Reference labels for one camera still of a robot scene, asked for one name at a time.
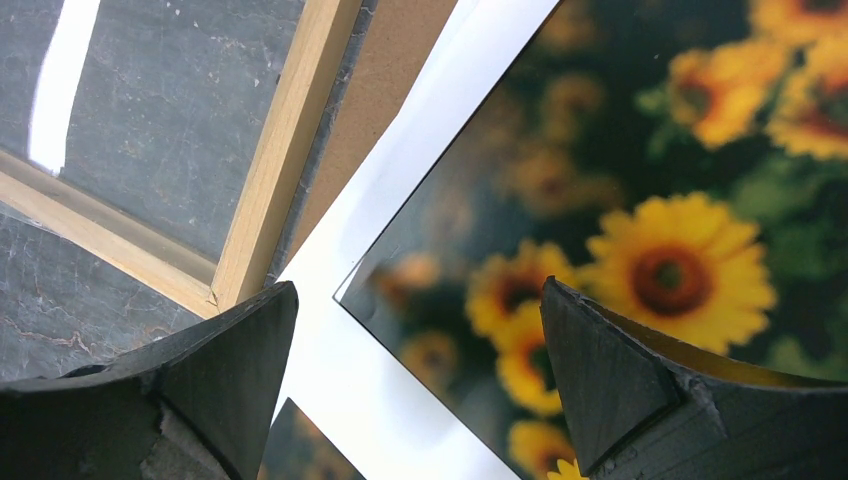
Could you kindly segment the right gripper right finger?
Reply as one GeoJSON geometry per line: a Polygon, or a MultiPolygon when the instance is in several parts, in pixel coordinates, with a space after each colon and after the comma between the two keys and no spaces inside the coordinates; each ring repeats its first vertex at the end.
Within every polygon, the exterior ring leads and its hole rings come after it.
{"type": "Polygon", "coordinates": [[[549,277],[546,347],[591,479],[843,479],[847,387],[736,361],[549,277]]]}

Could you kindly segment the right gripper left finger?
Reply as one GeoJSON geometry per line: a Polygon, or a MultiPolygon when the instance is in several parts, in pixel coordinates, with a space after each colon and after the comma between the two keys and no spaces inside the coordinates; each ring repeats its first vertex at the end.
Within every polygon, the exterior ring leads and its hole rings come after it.
{"type": "Polygon", "coordinates": [[[291,348],[290,282],[115,359],[1,386],[5,479],[253,479],[291,348]]]}

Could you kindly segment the wooden picture frame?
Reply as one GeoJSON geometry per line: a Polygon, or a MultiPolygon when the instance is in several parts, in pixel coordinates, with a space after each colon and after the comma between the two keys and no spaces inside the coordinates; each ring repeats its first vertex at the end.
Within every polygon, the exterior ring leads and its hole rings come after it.
{"type": "Polygon", "coordinates": [[[233,307],[266,281],[360,7],[306,2],[218,261],[8,153],[2,202],[198,316],[233,307]]]}

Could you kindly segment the clear acrylic sheet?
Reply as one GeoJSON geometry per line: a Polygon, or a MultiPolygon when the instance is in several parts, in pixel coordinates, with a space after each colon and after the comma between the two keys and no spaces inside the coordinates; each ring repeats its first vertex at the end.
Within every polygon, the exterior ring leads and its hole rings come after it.
{"type": "Polygon", "coordinates": [[[64,157],[60,178],[217,260],[302,9],[101,2],[45,142],[64,157]]]}

